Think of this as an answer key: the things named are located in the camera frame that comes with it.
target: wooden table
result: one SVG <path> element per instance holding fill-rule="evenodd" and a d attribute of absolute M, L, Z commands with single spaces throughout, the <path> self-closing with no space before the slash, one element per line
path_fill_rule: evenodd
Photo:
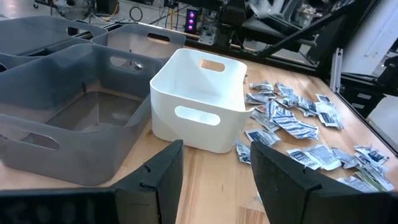
<path fill-rule="evenodd" d="M 273 146 L 284 152 L 288 149 L 303 148 L 316 144 L 338 147 L 351 154 L 353 146 L 372 146 L 390 156 L 385 165 L 390 169 L 387 178 L 398 187 L 398 160 L 378 140 L 375 135 L 335 96 L 319 79 L 274 67 L 242 60 L 248 66 L 248 78 L 244 88 L 249 91 L 249 83 L 281 82 L 294 89 L 295 93 L 313 101 L 317 101 L 316 93 L 327 95 L 343 115 L 344 130 L 325 128 L 318 118 L 304 118 L 296 109 L 292 111 L 296 117 L 306 123 L 315 124 L 320 128 L 319 140 L 298 140 L 284 130 L 276 131 L 282 142 Z M 127 156 L 116 176 L 104 185 L 115 181 L 137 169 L 143 162 L 157 154 L 169 142 L 154 136 L 149 123 L 141 134 L 138 142 Z M 246 129 L 260 128 L 254 120 L 248 120 Z M 249 144 L 242 133 L 241 139 Z M 177 223 L 268 223 L 267 215 L 257 198 L 251 167 L 240 163 L 233 149 L 227 154 L 214 154 L 190 147 L 185 147 L 184 180 L 177 215 Z M 352 170 L 339 168 L 333 171 L 321 171 L 334 179 L 348 177 Z M 0 189 L 37 189 L 65 188 L 77 185 L 55 180 L 48 177 L 30 174 L 0 166 Z"/>

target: floor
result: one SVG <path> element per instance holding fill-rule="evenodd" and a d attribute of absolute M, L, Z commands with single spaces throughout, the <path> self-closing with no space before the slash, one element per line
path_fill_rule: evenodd
<path fill-rule="evenodd" d="M 50 15 L 50 8 L 48 6 L 39 5 L 38 9 L 34 9 L 33 3 L 33 0 L 0 0 L 0 20 L 27 16 Z M 133 6 L 138 6 L 142 10 L 141 22 L 170 28 L 170 16 L 167 17 L 166 23 L 167 11 L 162 7 L 163 0 L 155 0 L 151 6 L 128 0 L 119 0 L 119 3 L 120 10 L 112 17 L 112 20 L 128 21 L 130 19 L 130 8 Z M 176 18 L 177 14 L 175 14 L 171 27 L 173 29 L 177 27 L 177 30 L 183 31 L 183 23 L 186 12 L 185 8 L 188 6 L 182 4 L 180 7 L 182 9 L 178 13 L 178 24 Z M 140 16 L 138 13 L 138 11 L 133 11 L 132 16 L 137 18 Z M 61 17 L 61 15 L 55 10 L 53 11 L 53 16 Z M 92 18 L 90 22 L 97 26 L 109 24 L 108 22 L 99 18 Z M 252 49 L 261 49 L 265 47 L 264 44 L 257 42 L 245 41 L 244 44 L 246 47 L 250 47 Z M 290 52 L 288 50 L 280 50 L 276 53 L 276 55 L 280 57 L 291 58 L 300 63 L 309 64 L 309 62 L 303 56 L 308 50 L 309 47 L 303 46 L 299 53 Z M 379 76 L 382 71 L 383 68 L 380 66 L 375 70 L 373 75 Z M 388 96 L 380 102 L 379 106 L 371 113 L 368 119 L 382 132 L 389 136 L 389 138 L 392 139 L 391 141 L 398 145 L 398 113 L 396 113 L 396 111 L 398 111 L 398 98 Z"/>

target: wooden tabletop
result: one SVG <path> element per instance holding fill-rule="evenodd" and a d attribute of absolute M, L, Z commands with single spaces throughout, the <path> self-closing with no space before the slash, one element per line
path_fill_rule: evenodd
<path fill-rule="evenodd" d="M 306 123 L 320 128 L 319 140 L 299 140 L 287 134 L 284 130 L 275 133 L 282 142 L 273 146 L 284 152 L 288 149 L 303 148 L 316 144 L 326 144 L 338 147 L 351 154 L 353 146 L 372 146 L 390 156 L 385 163 L 390 169 L 387 178 L 398 187 L 398 160 L 378 140 L 375 135 L 335 96 L 319 79 L 308 77 L 279 68 L 269 67 L 258 63 L 241 60 L 248 66 L 248 78 L 244 84 L 244 91 L 248 92 L 249 83 L 281 82 L 294 89 L 297 95 L 317 101 L 316 93 L 330 97 L 343 116 L 344 130 L 324 127 L 318 118 L 304 118 L 302 112 L 292 109 L 296 117 Z M 245 129 L 260 128 L 254 120 L 247 121 Z M 249 144 L 242 133 L 241 139 Z M 128 175 L 143 162 L 150 159 L 169 142 L 158 139 L 151 131 L 149 123 L 139 140 L 135 143 L 116 176 L 104 185 L 111 185 L 115 181 Z M 254 183 L 251 167 L 240 163 L 233 149 L 226 154 L 185 147 L 184 179 L 177 215 L 177 223 L 268 223 L 264 207 L 257 198 L 257 188 Z M 342 168 L 333 171 L 321 171 L 323 174 L 337 179 L 348 177 L 353 170 Z M 38 189 L 38 188 L 79 187 L 78 185 L 55 180 L 48 177 L 30 174 L 19 170 L 9 169 L 0 165 L 0 189 Z"/>

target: white plastic bin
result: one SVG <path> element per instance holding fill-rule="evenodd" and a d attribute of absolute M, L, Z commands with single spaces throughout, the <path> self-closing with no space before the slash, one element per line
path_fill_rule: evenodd
<path fill-rule="evenodd" d="M 223 64 L 224 70 L 202 68 L 204 60 Z M 252 112 L 244 105 L 246 70 L 236 60 L 177 50 L 150 81 L 154 134 L 210 152 L 229 152 Z"/>

